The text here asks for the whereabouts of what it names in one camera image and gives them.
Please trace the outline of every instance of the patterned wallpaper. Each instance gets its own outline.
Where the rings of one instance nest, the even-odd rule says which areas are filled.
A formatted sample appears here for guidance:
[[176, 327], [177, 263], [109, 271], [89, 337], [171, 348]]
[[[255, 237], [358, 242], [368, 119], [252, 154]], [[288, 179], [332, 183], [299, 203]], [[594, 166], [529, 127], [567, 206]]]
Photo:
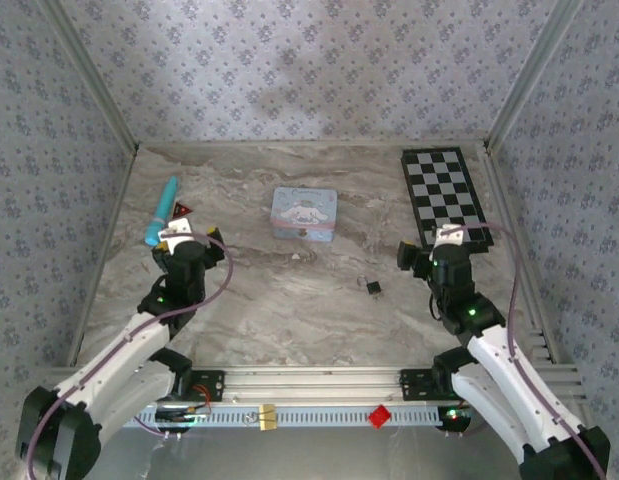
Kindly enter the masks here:
[[34, 0], [0, 0], [0, 479], [62, 365], [127, 161]]
[[62, 0], [140, 142], [480, 138], [555, 0]]
[[585, 2], [498, 159], [619, 478], [619, 1]]

